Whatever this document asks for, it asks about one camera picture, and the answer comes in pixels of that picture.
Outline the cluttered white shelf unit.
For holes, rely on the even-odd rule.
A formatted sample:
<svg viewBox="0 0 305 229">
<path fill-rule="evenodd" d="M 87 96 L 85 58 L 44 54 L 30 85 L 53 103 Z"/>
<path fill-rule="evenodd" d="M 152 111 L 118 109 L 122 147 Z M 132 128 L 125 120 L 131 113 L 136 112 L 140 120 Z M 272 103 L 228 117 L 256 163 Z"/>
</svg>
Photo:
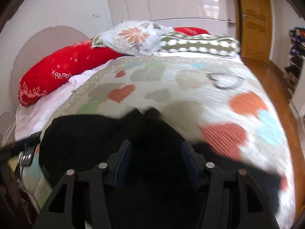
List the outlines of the cluttered white shelf unit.
<svg viewBox="0 0 305 229">
<path fill-rule="evenodd" d="M 293 97 L 304 67 L 304 27 L 291 29 L 289 36 L 290 52 L 283 79 L 287 83 L 288 92 Z"/>
</svg>

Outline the round beige headboard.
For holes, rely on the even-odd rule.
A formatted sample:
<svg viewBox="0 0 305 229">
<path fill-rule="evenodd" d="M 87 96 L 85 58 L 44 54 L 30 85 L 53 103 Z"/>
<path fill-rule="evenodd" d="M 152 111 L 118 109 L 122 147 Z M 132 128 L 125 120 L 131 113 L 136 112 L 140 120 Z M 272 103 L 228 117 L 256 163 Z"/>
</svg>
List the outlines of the round beige headboard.
<svg viewBox="0 0 305 229">
<path fill-rule="evenodd" d="M 52 26 L 35 33 L 17 54 L 10 75 L 10 98 L 13 109 L 19 106 L 18 91 L 21 77 L 51 53 L 81 41 L 89 40 L 81 31 L 69 26 Z"/>
</svg>

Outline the wooden door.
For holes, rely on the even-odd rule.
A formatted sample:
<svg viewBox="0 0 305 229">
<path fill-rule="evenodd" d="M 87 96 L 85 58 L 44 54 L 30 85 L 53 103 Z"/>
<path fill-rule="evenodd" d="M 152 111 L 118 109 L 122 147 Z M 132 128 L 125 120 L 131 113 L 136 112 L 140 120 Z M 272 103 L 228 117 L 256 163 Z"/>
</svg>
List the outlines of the wooden door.
<svg viewBox="0 0 305 229">
<path fill-rule="evenodd" d="M 240 0 L 241 56 L 269 61 L 272 16 L 270 0 Z"/>
</svg>

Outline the black pants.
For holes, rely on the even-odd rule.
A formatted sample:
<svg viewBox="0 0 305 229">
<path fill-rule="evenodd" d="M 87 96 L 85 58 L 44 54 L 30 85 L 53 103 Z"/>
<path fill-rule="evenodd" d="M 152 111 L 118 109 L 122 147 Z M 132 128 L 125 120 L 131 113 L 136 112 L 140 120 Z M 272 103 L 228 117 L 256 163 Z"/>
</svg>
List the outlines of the black pants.
<svg viewBox="0 0 305 229">
<path fill-rule="evenodd" d="M 123 184 L 104 189 L 111 228 L 197 228 L 201 198 L 192 189 L 181 154 L 181 145 L 188 140 L 156 109 L 133 110 L 120 119 L 55 118 L 42 137 L 39 165 L 54 189 L 67 170 L 91 170 L 106 162 L 124 140 L 131 142 L 131 155 Z M 204 144 L 212 152 L 206 141 L 190 143 Z M 88 185 L 79 183 L 76 192 L 74 220 L 91 225 Z"/>
</svg>

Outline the green white patterned bolster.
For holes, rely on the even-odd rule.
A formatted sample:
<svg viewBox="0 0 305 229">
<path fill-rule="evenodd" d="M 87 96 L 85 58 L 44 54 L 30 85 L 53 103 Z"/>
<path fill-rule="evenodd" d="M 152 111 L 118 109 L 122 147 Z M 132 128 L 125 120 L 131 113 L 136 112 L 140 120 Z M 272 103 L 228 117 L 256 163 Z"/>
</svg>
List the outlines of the green white patterned bolster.
<svg viewBox="0 0 305 229">
<path fill-rule="evenodd" d="M 163 52 L 192 52 L 233 58 L 240 53 L 240 43 L 229 35 L 201 34 L 189 36 L 180 32 L 170 32 L 160 37 Z"/>
</svg>

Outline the red long pillow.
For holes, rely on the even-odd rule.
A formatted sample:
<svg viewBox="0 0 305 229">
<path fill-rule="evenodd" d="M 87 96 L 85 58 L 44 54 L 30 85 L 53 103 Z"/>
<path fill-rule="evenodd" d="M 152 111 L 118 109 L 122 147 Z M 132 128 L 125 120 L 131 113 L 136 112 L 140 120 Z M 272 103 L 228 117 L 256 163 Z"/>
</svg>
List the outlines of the red long pillow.
<svg viewBox="0 0 305 229">
<path fill-rule="evenodd" d="M 174 27 L 173 31 L 189 36 L 205 34 L 197 27 Z M 59 49 L 30 68 L 19 83 L 18 99 L 22 106 L 36 103 L 41 97 L 55 91 L 70 77 L 94 69 L 109 60 L 125 54 L 105 48 L 92 48 L 92 39 Z"/>
</svg>

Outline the white floral pillow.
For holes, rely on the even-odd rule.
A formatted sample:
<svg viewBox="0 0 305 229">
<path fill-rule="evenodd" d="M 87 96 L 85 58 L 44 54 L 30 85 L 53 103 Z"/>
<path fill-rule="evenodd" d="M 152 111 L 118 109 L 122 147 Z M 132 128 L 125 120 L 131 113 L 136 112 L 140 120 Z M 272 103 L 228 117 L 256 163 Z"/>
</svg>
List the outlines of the white floral pillow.
<svg viewBox="0 0 305 229">
<path fill-rule="evenodd" d="M 117 53 L 131 56 L 152 55 L 162 49 L 161 36 L 173 30 L 173 27 L 152 21 L 123 21 L 96 35 L 91 47 L 109 47 Z"/>
</svg>

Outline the heart pattern quilt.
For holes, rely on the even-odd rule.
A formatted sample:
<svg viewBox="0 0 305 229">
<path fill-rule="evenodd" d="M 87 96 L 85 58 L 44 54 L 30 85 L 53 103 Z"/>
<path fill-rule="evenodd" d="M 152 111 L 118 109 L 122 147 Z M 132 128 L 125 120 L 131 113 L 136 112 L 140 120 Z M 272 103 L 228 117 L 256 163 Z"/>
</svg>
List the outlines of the heart pattern quilt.
<svg viewBox="0 0 305 229">
<path fill-rule="evenodd" d="M 154 107 L 188 140 L 202 139 L 218 154 L 281 176 L 281 228 L 295 217 L 293 165 L 288 140 L 263 86 L 240 60 L 192 54 L 125 56 L 82 84 L 53 113 L 120 117 Z"/>
</svg>

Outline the glossy white wardrobe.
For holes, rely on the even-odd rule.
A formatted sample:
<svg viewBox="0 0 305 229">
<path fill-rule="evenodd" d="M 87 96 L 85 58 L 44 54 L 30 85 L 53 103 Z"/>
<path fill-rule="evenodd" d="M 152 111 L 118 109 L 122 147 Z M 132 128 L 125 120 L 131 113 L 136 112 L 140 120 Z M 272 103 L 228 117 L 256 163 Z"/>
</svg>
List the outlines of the glossy white wardrobe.
<svg viewBox="0 0 305 229">
<path fill-rule="evenodd" d="M 235 23 L 229 0 L 108 0 L 113 24 L 124 20 L 155 21 L 164 26 L 200 27 L 227 34 Z"/>
</svg>

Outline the pink white bed sheet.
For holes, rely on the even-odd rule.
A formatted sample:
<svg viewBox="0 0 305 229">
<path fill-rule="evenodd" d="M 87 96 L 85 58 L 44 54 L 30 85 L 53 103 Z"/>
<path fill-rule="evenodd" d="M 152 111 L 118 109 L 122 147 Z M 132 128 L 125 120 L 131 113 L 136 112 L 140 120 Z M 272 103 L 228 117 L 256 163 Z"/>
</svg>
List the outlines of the pink white bed sheet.
<svg viewBox="0 0 305 229">
<path fill-rule="evenodd" d="M 15 139 L 23 139 L 43 129 L 53 113 L 74 93 L 82 84 L 98 71 L 108 67 L 109 60 L 92 70 L 70 77 L 67 83 L 55 91 L 40 98 L 35 104 L 19 106 L 15 116 Z"/>
</svg>

